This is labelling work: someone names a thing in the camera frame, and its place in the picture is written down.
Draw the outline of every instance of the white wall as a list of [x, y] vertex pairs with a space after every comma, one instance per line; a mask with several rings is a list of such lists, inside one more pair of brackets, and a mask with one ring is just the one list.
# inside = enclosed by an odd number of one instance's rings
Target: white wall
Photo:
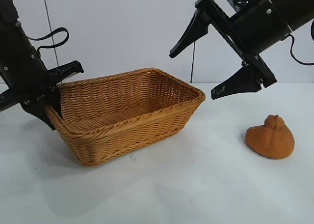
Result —
[[[226, 0], [215, 0], [229, 15], [235, 12]], [[302, 61], [314, 62], [311, 23], [294, 32], [294, 52]], [[314, 66], [303, 66], [290, 56], [291, 38], [279, 42], [261, 54], [279, 82], [312, 82]], [[241, 68], [241, 59], [211, 26], [207, 36], [196, 43], [193, 81], [219, 83]]]
[[[190, 80], [193, 45], [175, 59], [169, 51], [183, 34], [196, 0], [47, 0], [52, 28], [70, 31], [67, 44], [57, 48], [60, 64], [79, 60], [84, 74], [69, 81], [94, 78], [143, 67], [158, 67]], [[234, 11], [226, 0], [215, 0], [231, 16]], [[44, 0], [14, 0], [29, 36], [50, 32]], [[314, 61], [310, 23], [294, 33], [295, 54], [302, 61]], [[32, 42], [51, 44], [51, 40]], [[296, 63], [289, 55], [291, 40], [277, 43], [262, 57], [280, 82], [312, 82], [314, 67]], [[53, 50], [43, 50], [48, 69], [56, 66]], [[240, 68], [241, 60], [218, 32], [196, 43], [194, 82], [222, 82]]]
[[[19, 12], [19, 20], [22, 22], [25, 33], [34, 38], [43, 37], [50, 33], [44, 0], [13, 0]], [[52, 40], [31, 41], [35, 47], [51, 45]], [[48, 69], [56, 67], [56, 59], [53, 49], [42, 50], [42, 59]]]
[[145, 67], [158, 67], [190, 80], [193, 47], [175, 59], [196, 0], [47, 0], [52, 28], [70, 31], [57, 48], [59, 64], [79, 60], [86, 79]]

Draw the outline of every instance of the white table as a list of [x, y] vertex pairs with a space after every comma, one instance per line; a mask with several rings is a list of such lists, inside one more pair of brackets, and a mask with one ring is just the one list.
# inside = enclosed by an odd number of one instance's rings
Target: white table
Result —
[[[1, 223], [314, 223], [314, 84], [216, 101], [215, 84], [195, 86], [208, 98], [180, 133], [98, 168], [81, 166], [20, 106], [2, 112]], [[294, 133], [287, 159], [266, 159], [243, 142], [269, 114]]]

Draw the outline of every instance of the woven basket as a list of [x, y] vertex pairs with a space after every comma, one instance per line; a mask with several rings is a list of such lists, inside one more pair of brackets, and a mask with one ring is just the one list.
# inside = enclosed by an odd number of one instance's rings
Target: woven basket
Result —
[[46, 113], [79, 161], [96, 166], [176, 134], [205, 94], [155, 68], [61, 84]]

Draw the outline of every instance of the screw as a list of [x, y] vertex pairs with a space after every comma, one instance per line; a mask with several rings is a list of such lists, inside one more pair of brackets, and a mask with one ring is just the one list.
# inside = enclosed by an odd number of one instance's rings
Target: screw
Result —
[[26, 104], [26, 105], [30, 105], [30, 100], [26, 100], [26, 101], [24, 101], [24, 104]]
[[16, 26], [17, 28], [19, 28], [21, 25], [22, 25], [22, 24], [21, 24], [21, 22], [19, 22], [19, 21], [17, 21], [17, 22], [15, 23], [15, 26]]

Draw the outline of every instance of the black cable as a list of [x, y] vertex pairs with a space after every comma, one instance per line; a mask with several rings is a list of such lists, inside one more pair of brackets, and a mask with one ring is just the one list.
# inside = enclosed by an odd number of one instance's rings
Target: black cable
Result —
[[[311, 36], [312, 36], [312, 39], [314, 41], [314, 21], [312, 23], [312, 26], [311, 26]], [[305, 65], [305, 66], [313, 66], [314, 63], [304, 63], [304, 62], [301, 62], [299, 61], [293, 54], [293, 46], [294, 46], [294, 42], [295, 42], [295, 38], [293, 35], [289, 34], [287, 37], [285, 37], [283, 40], [286, 40], [288, 37], [291, 37], [292, 38], [292, 45], [291, 45], [291, 49], [290, 49], [290, 54], [292, 56], [292, 58], [297, 61], [298, 63], [302, 64], [302, 65]]]

